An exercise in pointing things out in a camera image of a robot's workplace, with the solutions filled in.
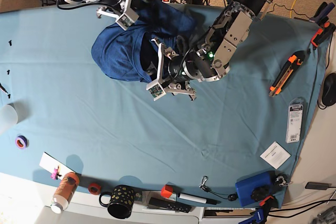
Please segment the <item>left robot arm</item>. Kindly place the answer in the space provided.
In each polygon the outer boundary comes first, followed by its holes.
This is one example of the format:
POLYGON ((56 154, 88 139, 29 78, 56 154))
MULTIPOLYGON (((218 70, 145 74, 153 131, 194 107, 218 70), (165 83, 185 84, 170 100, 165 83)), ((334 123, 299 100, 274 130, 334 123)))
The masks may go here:
POLYGON ((253 20, 272 2, 227 0, 227 6, 207 32, 180 54, 153 38, 158 46, 158 67, 149 71, 149 74, 156 74, 156 78, 146 86, 153 99, 171 93, 188 95, 195 100, 196 90, 190 86, 190 81, 213 82, 225 77, 230 70, 229 61, 237 46, 247 38, 253 20))

